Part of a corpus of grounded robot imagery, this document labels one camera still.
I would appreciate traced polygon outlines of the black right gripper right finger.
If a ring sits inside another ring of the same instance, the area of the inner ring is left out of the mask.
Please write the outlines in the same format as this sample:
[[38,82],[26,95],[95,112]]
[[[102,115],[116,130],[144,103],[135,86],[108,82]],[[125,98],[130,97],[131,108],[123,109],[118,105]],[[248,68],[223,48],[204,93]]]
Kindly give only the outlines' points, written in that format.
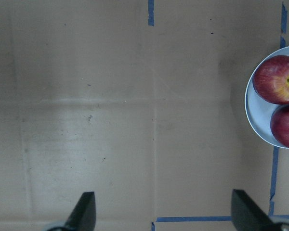
[[279,224],[273,223],[244,190],[232,191],[231,220],[237,231],[279,230]]

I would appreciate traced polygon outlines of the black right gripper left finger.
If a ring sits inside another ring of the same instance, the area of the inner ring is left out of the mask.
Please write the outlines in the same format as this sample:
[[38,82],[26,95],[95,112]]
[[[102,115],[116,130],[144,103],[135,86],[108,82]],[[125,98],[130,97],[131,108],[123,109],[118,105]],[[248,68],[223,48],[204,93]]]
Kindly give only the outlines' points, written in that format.
[[69,231],[93,231],[96,224],[94,192],[84,192],[65,222]]

